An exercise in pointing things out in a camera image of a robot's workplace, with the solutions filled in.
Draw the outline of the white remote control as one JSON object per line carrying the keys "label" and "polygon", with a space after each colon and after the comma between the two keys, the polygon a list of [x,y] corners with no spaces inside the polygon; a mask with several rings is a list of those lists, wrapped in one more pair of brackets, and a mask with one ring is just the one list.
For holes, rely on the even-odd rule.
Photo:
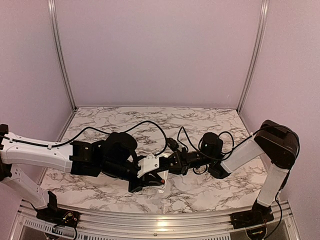
{"label": "white remote control", "polygon": [[162,153],[158,156],[153,155],[152,162],[151,166],[155,172],[155,177],[160,181],[160,185],[155,186],[154,188],[158,189],[159,193],[163,193],[167,187],[169,167],[171,166],[169,154]]}

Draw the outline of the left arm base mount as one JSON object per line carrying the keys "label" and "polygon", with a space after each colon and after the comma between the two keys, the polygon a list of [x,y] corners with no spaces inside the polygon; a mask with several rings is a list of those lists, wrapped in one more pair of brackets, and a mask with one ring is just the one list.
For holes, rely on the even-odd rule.
{"label": "left arm base mount", "polygon": [[79,222],[78,211],[58,207],[57,197],[50,190],[47,192],[48,202],[45,208],[36,208],[36,217],[46,222],[54,223],[57,226],[76,228]]}

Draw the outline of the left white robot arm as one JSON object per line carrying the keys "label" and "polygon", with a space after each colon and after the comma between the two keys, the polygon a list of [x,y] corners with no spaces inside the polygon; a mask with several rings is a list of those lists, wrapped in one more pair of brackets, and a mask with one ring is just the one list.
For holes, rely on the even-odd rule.
{"label": "left white robot arm", "polygon": [[160,171],[160,154],[138,156],[137,141],[126,132],[112,132],[93,143],[69,140],[63,143],[22,138],[0,126],[0,180],[29,201],[53,223],[63,219],[57,197],[44,191],[18,167],[19,164],[56,169],[79,176],[97,177],[103,173],[128,182],[131,193],[144,187],[166,183]]}

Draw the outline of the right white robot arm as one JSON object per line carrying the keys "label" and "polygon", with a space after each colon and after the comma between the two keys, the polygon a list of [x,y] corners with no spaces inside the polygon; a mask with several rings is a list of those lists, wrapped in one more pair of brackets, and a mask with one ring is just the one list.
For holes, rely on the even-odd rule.
{"label": "right white robot arm", "polygon": [[158,170],[175,175],[186,175],[189,169],[202,166],[215,179],[225,179],[237,169],[261,156],[267,156],[270,167],[264,184],[257,195],[247,219],[258,224],[267,216],[267,208],[284,187],[299,153],[300,139],[287,126],[265,120],[260,128],[231,150],[224,153],[219,134],[207,132],[199,141],[199,148],[189,152],[185,147],[176,149],[168,157],[159,159]]}

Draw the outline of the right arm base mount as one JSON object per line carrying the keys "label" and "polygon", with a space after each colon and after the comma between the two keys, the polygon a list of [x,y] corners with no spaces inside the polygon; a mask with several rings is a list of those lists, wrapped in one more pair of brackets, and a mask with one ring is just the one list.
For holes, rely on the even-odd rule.
{"label": "right arm base mount", "polygon": [[230,219],[234,229],[241,229],[271,222],[274,220],[274,215],[270,211],[262,213],[256,210],[247,210],[232,213]]}

